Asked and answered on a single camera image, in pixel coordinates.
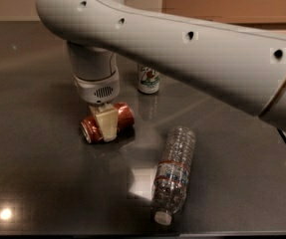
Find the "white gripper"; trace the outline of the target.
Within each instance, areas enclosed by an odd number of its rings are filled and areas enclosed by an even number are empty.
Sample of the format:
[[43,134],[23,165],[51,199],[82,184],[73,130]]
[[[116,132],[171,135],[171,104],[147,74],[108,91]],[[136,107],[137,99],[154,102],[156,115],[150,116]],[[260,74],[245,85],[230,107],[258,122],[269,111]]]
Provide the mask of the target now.
[[117,137],[119,112],[109,104],[120,93],[120,77],[114,52],[66,43],[78,93],[90,111],[105,142]]

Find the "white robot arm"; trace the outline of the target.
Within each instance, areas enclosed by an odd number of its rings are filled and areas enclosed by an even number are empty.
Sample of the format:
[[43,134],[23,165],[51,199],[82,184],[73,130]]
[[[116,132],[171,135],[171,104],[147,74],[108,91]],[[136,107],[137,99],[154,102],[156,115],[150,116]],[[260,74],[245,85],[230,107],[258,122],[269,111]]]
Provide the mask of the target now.
[[286,35],[138,10],[36,0],[55,35],[145,64],[286,132]]

